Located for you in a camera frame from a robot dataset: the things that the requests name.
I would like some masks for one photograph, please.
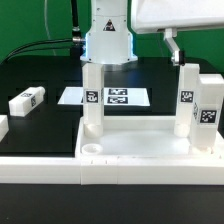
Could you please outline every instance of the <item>white block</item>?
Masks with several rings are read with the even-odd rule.
[[[103,134],[103,65],[87,63],[83,67],[83,113],[84,130],[90,138]]]
[[[176,121],[174,127],[174,134],[179,137],[187,137],[190,132],[199,69],[198,64],[185,64],[185,66],[180,67]]]
[[[11,116],[25,117],[44,100],[43,87],[30,87],[9,101]]]
[[[190,130],[193,147],[213,147],[224,96],[224,81],[219,74],[200,74]]]
[[[9,131],[8,118],[6,115],[0,115],[0,142]]]

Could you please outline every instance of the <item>black cable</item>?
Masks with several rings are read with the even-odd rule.
[[[18,47],[17,49],[13,50],[10,54],[13,54],[14,52],[21,51],[21,50],[23,50],[25,48],[29,48],[29,47],[33,47],[33,46],[45,45],[45,44],[68,43],[68,42],[72,42],[72,38],[59,39],[59,40],[37,41],[37,42],[33,42],[33,43],[30,43],[30,44],[25,44],[25,45],[23,45],[21,47]]]
[[[34,47],[34,46],[38,46],[38,45],[47,45],[47,44],[59,44],[59,43],[69,43],[72,42],[71,38],[67,38],[67,39],[58,39],[58,40],[44,40],[44,41],[37,41],[37,42],[33,42],[33,43],[29,43],[29,44],[25,44],[21,47],[16,48],[15,50],[11,51],[6,57],[5,59],[3,59],[0,63],[0,65],[4,64],[5,62],[8,61],[8,58],[10,58],[12,55],[14,55],[17,52],[20,52],[26,48],[30,48],[30,47]]]
[[[29,50],[21,50],[18,52],[15,52],[13,54],[8,55],[3,61],[1,61],[0,66],[6,62],[8,62],[8,60],[18,54],[22,54],[22,53],[27,53],[27,52],[32,52],[32,51],[43,51],[43,50],[63,50],[63,49],[70,49],[70,46],[64,46],[64,47],[45,47],[45,48],[34,48],[34,49],[29,49]]]
[[[72,22],[73,22],[73,27],[79,27],[77,0],[71,0],[71,4],[72,4]]]

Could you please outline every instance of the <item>black tabletop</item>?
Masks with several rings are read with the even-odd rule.
[[[216,72],[206,61],[202,73]],[[18,57],[0,67],[0,114],[8,100],[43,86],[45,100],[25,118],[9,116],[1,155],[74,156],[81,106],[58,106],[66,86],[81,86],[81,66],[68,57]],[[174,115],[178,68],[142,58],[136,68],[107,72],[105,86],[147,88],[150,108],[105,108],[107,115]],[[223,224],[223,186],[0,185],[0,223]]]

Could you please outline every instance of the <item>qr code sticker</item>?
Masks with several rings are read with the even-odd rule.
[[[99,91],[85,91],[85,103],[99,103]]]
[[[217,110],[202,110],[200,124],[215,124]]]
[[[194,92],[193,91],[181,91],[180,102],[181,103],[193,103]]]
[[[197,120],[197,117],[198,117],[198,106],[197,106],[196,103],[194,104],[194,112],[193,112],[193,114],[194,114],[195,120]]]
[[[30,96],[32,96],[32,94],[30,94],[30,93],[23,93],[21,96],[22,97],[30,97]]]
[[[36,103],[36,98],[34,96],[34,97],[31,98],[31,105],[32,105],[32,107],[34,107],[36,104],[37,104]]]
[[[128,104],[128,97],[110,96],[110,97],[108,97],[107,103],[108,104]]]
[[[109,89],[108,95],[128,95],[127,89]]]

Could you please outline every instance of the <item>metal bracket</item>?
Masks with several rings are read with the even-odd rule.
[[[164,41],[172,53],[171,61],[173,62],[174,66],[179,66],[185,64],[185,57],[184,57],[184,51],[180,51],[175,40],[173,39],[176,36],[177,36],[177,29],[175,28],[165,29]]]

